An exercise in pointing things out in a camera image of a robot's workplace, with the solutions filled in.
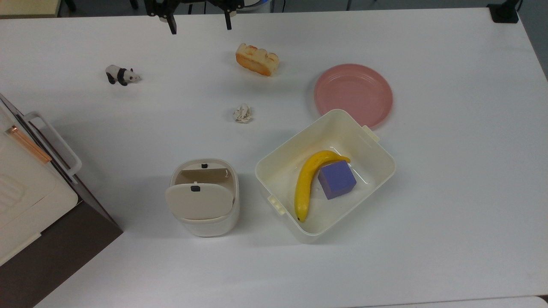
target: purple block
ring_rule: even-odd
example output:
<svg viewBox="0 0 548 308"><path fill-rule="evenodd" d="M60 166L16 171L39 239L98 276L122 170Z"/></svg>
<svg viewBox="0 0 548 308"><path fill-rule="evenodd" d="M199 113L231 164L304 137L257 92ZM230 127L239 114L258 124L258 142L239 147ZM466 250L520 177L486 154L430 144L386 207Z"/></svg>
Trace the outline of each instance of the purple block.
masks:
<svg viewBox="0 0 548 308"><path fill-rule="evenodd" d="M340 161L324 166L319 170L319 183L327 200L349 193L356 186L356 179L346 161Z"/></svg>

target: bread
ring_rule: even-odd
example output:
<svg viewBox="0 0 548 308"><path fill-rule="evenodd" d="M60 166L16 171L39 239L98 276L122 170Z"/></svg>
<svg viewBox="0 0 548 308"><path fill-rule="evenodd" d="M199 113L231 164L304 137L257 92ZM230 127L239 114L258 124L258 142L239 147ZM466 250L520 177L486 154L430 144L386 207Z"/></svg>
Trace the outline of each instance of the bread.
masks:
<svg viewBox="0 0 548 308"><path fill-rule="evenodd" d="M264 76L272 76L278 69L279 59L276 54L269 53L255 46L242 43L236 51L236 61L248 70Z"/></svg>

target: panda figurine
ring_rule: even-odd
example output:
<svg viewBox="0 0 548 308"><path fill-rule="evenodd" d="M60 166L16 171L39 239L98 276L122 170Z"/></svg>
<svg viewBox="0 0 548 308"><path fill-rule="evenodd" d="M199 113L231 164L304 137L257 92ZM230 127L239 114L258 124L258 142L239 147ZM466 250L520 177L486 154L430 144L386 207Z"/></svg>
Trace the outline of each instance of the panda figurine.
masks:
<svg viewBox="0 0 548 308"><path fill-rule="evenodd" d="M115 84L118 80L121 85L126 86L128 82L137 82L141 79L139 75L133 72L133 69L128 71L116 65L109 65L105 72L111 84Z"/></svg>

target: banana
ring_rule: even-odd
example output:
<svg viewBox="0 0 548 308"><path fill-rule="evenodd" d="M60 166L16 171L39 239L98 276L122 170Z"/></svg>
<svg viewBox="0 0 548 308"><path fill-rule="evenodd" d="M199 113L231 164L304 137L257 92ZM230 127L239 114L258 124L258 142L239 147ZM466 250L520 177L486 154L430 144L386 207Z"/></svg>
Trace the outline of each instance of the banana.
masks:
<svg viewBox="0 0 548 308"><path fill-rule="evenodd" d="M297 219L304 223L310 203L310 187L316 171L326 163L346 161L350 163L348 157L341 156L333 151L324 150L312 155L303 165L297 186L295 188L295 213Z"/></svg>

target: white plastic container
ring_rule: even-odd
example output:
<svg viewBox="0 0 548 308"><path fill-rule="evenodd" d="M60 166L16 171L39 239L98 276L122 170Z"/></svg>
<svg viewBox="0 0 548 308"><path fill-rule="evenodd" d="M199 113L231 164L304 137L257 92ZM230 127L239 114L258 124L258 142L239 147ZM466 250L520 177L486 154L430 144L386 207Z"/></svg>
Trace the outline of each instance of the white plastic container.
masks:
<svg viewBox="0 0 548 308"><path fill-rule="evenodd" d="M261 194L300 242L311 243L394 174L396 162L377 141L368 127L361 127L346 111L331 110L257 164ZM351 192L327 200L316 176L308 216L301 223L294 209L295 185L302 165L321 150L350 158L357 184Z"/></svg>
<svg viewBox="0 0 548 308"><path fill-rule="evenodd" d="M197 236L223 235L238 221L238 175L220 159L181 164L173 173L165 198L173 215Z"/></svg>

